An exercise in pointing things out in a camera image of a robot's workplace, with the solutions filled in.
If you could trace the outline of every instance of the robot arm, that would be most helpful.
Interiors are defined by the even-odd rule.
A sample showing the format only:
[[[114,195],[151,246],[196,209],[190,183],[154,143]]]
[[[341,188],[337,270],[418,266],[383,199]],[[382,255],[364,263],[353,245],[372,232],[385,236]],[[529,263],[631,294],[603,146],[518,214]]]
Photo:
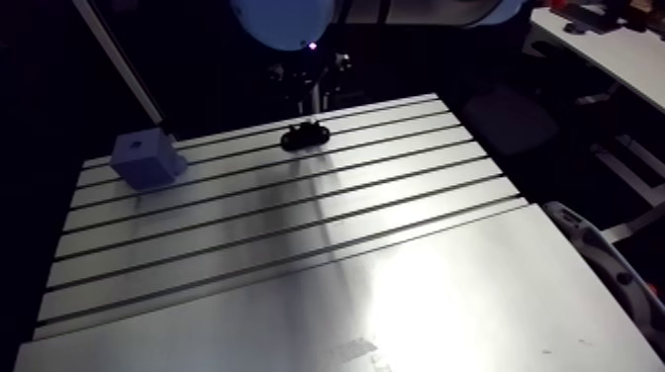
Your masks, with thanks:
[[[475,27],[509,20],[525,0],[231,0],[242,27],[262,44],[298,50],[331,22]]]

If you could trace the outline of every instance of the metal worktable surface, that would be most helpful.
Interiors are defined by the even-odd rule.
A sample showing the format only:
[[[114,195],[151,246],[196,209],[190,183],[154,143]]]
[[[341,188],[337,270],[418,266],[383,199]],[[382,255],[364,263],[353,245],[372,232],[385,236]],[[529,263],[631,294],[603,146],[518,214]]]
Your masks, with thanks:
[[[25,344],[36,371],[663,371],[537,206]]]
[[[435,95],[318,114],[331,139],[285,152],[288,120],[178,142],[189,168],[139,193],[86,161],[35,338],[97,326],[526,204]]]
[[[401,370],[450,348],[441,365],[466,370],[655,370],[436,96],[316,119],[331,140],[297,153],[277,144],[302,119],[178,142],[188,170],[149,192],[86,161],[17,370],[363,370],[348,349],[377,347]],[[414,354],[393,351],[407,339]]]

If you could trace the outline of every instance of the small black object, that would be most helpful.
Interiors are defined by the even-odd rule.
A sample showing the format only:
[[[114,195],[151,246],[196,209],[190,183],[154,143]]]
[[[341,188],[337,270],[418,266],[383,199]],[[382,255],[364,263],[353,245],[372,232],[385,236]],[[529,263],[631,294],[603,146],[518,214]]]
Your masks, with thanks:
[[[299,149],[316,146],[328,142],[331,131],[321,126],[319,122],[305,122],[298,128],[289,126],[289,132],[282,136],[280,145],[285,151],[297,151]]]
[[[618,16],[615,14],[616,11],[614,11],[614,8],[611,12],[608,11],[606,14],[596,14],[577,4],[566,4],[560,9],[550,9],[550,12],[575,24],[574,26],[566,25],[563,29],[565,32],[571,34],[577,34],[577,31],[582,30],[585,32],[593,31],[596,34],[602,35],[621,28],[621,25],[617,22]]]
[[[572,34],[572,35],[584,35],[584,34],[587,33],[586,30],[579,27],[578,25],[575,25],[572,22],[567,23],[566,26],[563,27],[563,31],[565,31],[568,34]]]

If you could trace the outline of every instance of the dark background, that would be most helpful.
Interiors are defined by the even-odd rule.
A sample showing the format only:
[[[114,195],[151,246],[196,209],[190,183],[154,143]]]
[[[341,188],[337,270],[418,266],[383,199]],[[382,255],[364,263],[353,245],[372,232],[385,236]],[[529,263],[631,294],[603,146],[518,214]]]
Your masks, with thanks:
[[[141,4],[131,14],[114,14],[102,0],[97,6],[157,101],[167,131],[184,140],[297,116],[293,99],[285,101],[266,85],[265,68],[286,61],[316,75],[320,54],[258,45],[238,27],[225,1]],[[530,94],[562,128],[527,161],[495,156],[531,201],[562,201],[600,228],[644,212],[646,204],[588,152],[589,142],[597,140],[588,133],[596,132],[590,123],[631,128],[640,141],[659,148],[660,134],[643,128],[665,128],[662,115],[625,91],[619,92],[620,104],[585,113],[570,110],[565,94],[533,95],[548,76],[571,86],[577,76],[567,66],[549,68],[521,55],[530,8],[506,24],[472,30],[331,26],[319,53],[342,50],[353,62],[341,81],[345,94],[332,104],[341,108],[436,92],[460,115],[478,91],[511,85]],[[0,370],[11,370],[18,344],[31,337],[82,160],[108,154],[116,135],[152,123],[68,0],[0,2],[0,43]],[[644,123],[634,122],[635,111]],[[638,269],[658,282],[658,266],[644,257],[649,256],[632,259],[644,261]]]

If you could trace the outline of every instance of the aluminum table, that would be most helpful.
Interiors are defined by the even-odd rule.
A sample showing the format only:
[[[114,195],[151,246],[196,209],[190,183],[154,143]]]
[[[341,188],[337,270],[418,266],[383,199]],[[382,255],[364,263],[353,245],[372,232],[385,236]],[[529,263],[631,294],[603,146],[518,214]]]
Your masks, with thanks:
[[[434,95],[179,142],[137,193],[86,161],[17,371],[665,371]]]

